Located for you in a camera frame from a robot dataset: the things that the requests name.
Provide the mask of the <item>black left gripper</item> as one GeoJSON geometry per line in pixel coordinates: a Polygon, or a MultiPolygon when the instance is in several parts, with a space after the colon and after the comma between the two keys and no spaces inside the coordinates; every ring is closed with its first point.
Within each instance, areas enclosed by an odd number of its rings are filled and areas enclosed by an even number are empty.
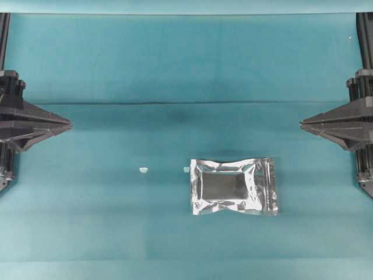
{"type": "Polygon", "coordinates": [[[17,152],[72,129],[72,123],[23,100],[26,84],[14,70],[1,71],[1,186],[15,178],[17,152]]]}

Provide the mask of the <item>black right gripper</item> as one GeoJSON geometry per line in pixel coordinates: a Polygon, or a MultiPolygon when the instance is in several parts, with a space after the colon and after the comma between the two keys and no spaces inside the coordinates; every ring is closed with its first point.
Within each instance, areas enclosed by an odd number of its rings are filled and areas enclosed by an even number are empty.
{"type": "Polygon", "coordinates": [[[340,107],[300,123],[302,130],[338,144],[346,151],[356,151],[359,184],[372,182],[372,70],[359,69],[346,82],[350,101],[340,107]]]}

